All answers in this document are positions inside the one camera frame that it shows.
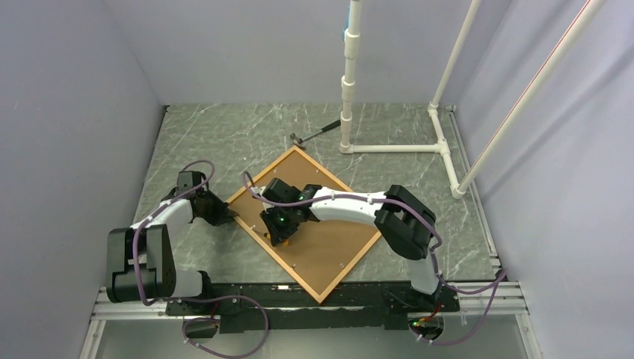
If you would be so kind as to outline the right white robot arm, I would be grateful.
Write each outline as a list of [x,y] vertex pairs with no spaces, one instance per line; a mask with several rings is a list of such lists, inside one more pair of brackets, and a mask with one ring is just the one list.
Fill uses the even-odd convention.
[[406,259],[415,306],[430,310],[440,302],[440,281],[431,258],[436,215],[405,187],[391,185],[386,191],[372,193],[339,191],[318,184],[299,189],[274,178],[266,186],[250,186],[248,191],[263,203],[260,218],[273,246],[309,221],[372,226],[394,253]]

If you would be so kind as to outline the yellow handled screwdriver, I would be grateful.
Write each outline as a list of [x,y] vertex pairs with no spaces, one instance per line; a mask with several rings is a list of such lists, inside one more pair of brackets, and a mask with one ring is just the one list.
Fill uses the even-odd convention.
[[275,235],[273,235],[271,233],[266,233],[265,237],[266,237],[266,239],[268,239],[270,241],[272,247],[276,247],[276,246],[279,246],[279,245],[288,245],[289,244],[288,239],[283,239],[283,238],[281,238],[279,236],[275,236]]

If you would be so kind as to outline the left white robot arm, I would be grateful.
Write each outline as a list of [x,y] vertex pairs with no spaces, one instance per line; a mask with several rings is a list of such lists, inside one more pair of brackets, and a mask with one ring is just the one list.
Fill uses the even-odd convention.
[[182,298],[193,312],[209,312],[215,303],[209,275],[176,269],[171,239],[195,218],[217,227],[236,216],[228,203],[210,190],[204,173],[180,171],[176,186],[150,215],[108,234],[108,299],[113,303],[152,304],[157,299]]

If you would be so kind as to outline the orange picture frame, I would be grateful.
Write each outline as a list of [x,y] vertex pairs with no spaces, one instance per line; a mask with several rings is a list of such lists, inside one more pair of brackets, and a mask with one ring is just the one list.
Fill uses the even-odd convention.
[[[340,191],[353,191],[342,180],[307,155],[292,147],[273,161],[254,179],[267,185],[280,178],[302,189],[306,184],[324,185]],[[259,214],[264,203],[244,188],[227,201],[238,213],[236,222],[290,274],[318,303],[322,303],[336,285],[353,269],[379,240],[378,230],[365,224],[346,221],[307,222],[285,243],[272,246]]]

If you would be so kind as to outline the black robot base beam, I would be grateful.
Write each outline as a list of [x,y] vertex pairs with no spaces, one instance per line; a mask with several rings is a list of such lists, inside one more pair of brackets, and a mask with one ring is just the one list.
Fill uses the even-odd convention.
[[458,296],[450,289],[443,287],[428,297],[403,280],[340,283],[321,303],[290,283],[219,283],[213,285],[212,297],[219,302],[169,303],[165,314],[214,317],[211,325],[196,323],[188,328],[196,338],[203,338],[263,328],[407,330],[419,317],[460,310]]

